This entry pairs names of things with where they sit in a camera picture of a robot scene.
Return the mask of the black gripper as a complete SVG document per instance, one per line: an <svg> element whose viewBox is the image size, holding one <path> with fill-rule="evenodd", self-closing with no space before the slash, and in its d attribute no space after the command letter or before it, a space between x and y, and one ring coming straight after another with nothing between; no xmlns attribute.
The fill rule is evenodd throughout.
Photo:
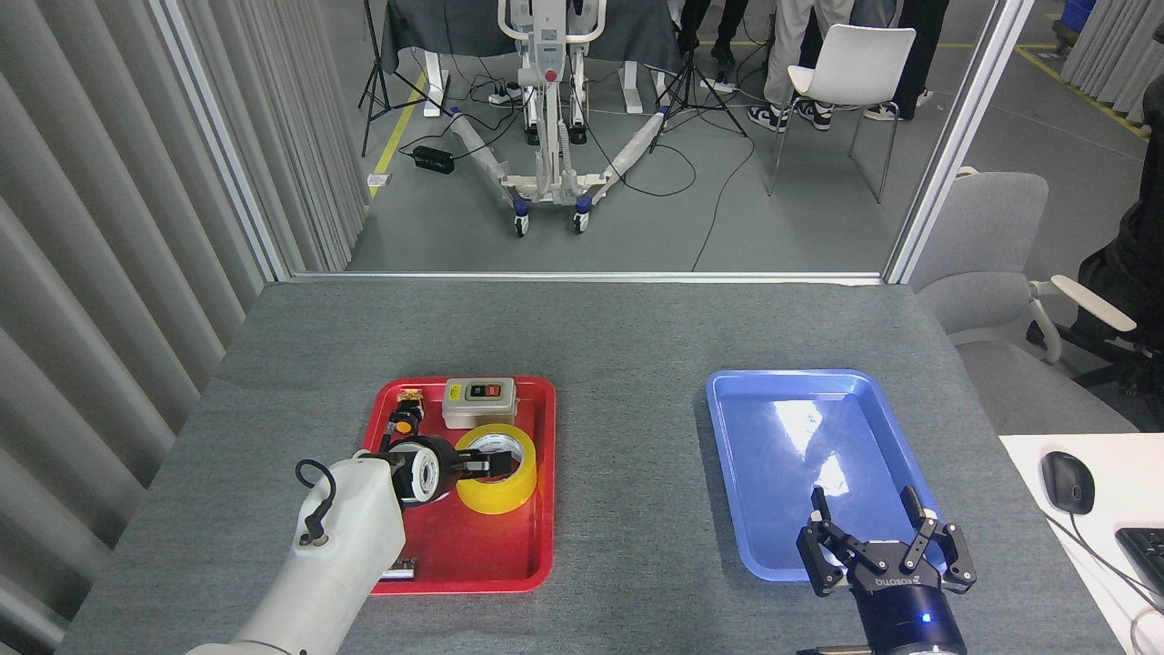
<svg viewBox="0 0 1164 655"><path fill-rule="evenodd" d="M920 501L914 487L899 493L916 531L901 564L885 575L870 569L868 547L832 522L826 492L812 487L809 522L799 531L797 548L812 591L830 595L847 579L856 597L863 629L876 654L966 654L968 648L941 589L935 567L922 562L928 544L939 546L945 563L942 585L953 593L968 593L977 581L964 531L943 524Z"/></svg>
<svg viewBox="0 0 1164 655"><path fill-rule="evenodd" d="M421 439L421 503L436 500L457 482L490 479L491 471L511 471L512 453L461 450L445 437Z"/></svg>

